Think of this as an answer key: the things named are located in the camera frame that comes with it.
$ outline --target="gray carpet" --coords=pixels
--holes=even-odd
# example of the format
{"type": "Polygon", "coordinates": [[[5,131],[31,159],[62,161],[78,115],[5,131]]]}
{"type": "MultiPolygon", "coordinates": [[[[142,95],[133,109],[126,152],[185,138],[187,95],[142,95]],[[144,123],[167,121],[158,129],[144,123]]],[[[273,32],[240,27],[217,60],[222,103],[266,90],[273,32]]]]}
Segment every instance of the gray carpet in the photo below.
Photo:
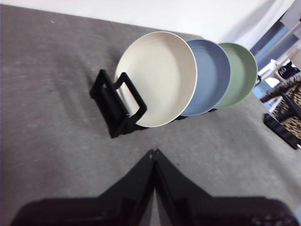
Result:
{"type": "MultiPolygon", "coordinates": [[[[1,5],[2,225],[30,201],[101,194],[151,148],[211,195],[264,195],[293,210],[301,203],[301,152],[265,127],[253,94],[229,109],[109,137],[91,83],[100,68],[112,76],[124,50],[152,31],[1,5]]],[[[168,225],[156,199],[143,220],[168,225]]]]}

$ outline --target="plate rack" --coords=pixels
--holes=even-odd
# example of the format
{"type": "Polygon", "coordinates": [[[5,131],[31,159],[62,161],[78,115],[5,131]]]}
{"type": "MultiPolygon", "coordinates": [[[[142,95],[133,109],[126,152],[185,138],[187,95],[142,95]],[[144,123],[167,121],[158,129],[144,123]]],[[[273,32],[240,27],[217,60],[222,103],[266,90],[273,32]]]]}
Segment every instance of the plate rack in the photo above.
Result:
{"type": "MultiPolygon", "coordinates": [[[[107,123],[111,138],[148,128],[136,124],[147,111],[147,106],[125,72],[123,72],[118,80],[113,83],[107,72],[104,69],[101,69],[90,90],[90,96],[95,100],[101,111],[107,123]],[[129,115],[128,110],[117,93],[117,89],[123,83],[127,85],[139,106],[138,111],[132,116],[129,115]]],[[[179,116],[175,120],[182,120],[185,118],[185,116],[179,116]]]]}

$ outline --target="plate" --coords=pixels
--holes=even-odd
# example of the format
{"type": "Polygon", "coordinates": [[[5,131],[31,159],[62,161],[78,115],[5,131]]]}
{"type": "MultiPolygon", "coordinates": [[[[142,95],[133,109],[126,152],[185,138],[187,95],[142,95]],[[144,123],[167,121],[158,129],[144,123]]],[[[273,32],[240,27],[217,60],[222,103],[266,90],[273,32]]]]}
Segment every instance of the plate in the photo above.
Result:
{"type": "Polygon", "coordinates": [[[225,108],[243,101],[254,88],[257,79],[257,63],[253,54],[236,43],[221,43],[230,60],[232,77],[229,89],[215,108],[225,108]]]}
{"type": "Polygon", "coordinates": [[[191,40],[190,46],[198,67],[196,91],[183,116],[208,112],[224,97],[230,83],[231,69],[225,51],[209,40],[191,40]]]}
{"type": "MultiPolygon", "coordinates": [[[[137,125],[157,127],[177,118],[194,94],[197,64],[189,45],[170,32],[153,32],[137,39],[121,57],[115,81],[126,72],[144,100],[147,111],[137,125]]],[[[130,115],[138,104],[126,85],[118,93],[130,115]]]]}

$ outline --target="patterned fabric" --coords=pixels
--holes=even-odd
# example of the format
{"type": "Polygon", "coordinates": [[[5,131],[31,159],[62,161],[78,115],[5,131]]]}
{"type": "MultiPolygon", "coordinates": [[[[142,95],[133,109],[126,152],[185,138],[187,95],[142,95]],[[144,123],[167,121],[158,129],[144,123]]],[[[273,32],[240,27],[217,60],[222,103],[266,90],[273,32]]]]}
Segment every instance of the patterned fabric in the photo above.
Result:
{"type": "MultiPolygon", "coordinates": [[[[301,73],[294,75],[293,77],[286,80],[286,82],[278,85],[276,88],[268,92],[260,100],[266,102],[269,99],[279,96],[281,93],[286,92],[288,88],[292,88],[288,96],[294,100],[294,102],[301,107],[301,73]]],[[[288,109],[286,102],[283,100],[277,106],[273,112],[274,116],[284,113],[288,109]]],[[[301,120],[297,117],[291,117],[281,123],[288,131],[292,132],[296,137],[301,139],[301,120]]]]}
{"type": "Polygon", "coordinates": [[[261,102],[267,102],[273,97],[279,96],[281,93],[284,93],[288,88],[292,87],[293,85],[297,84],[301,81],[301,73],[297,73],[288,80],[283,83],[280,83],[270,92],[268,92],[264,97],[260,99],[261,102]]]}
{"type": "MultiPolygon", "coordinates": [[[[294,102],[301,107],[301,88],[297,89],[297,92],[294,93],[294,90],[297,88],[297,85],[293,87],[291,92],[288,94],[289,97],[293,98],[294,102]]],[[[288,109],[288,106],[285,101],[277,106],[273,114],[277,117],[279,114],[284,113],[288,109]]],[[[301,139],[301,120],[297,117],[291,117],[281,123],[288,131],[291,131],[296,137],[301,139]]]]}

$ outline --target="blue plate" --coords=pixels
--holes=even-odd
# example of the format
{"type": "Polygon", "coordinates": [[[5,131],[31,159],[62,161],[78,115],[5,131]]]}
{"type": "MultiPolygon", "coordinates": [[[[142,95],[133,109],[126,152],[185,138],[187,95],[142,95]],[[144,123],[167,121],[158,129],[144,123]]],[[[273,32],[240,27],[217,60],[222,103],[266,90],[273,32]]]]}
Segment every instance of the blue plate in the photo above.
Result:
{"type": "Polygon", "coordinates": [[[191,40],[190,46],[198,66],[196,91],[182,116],[200,115],[214,108],[224,97],[231,78],[226,52],[209,40],[191,40]]]}

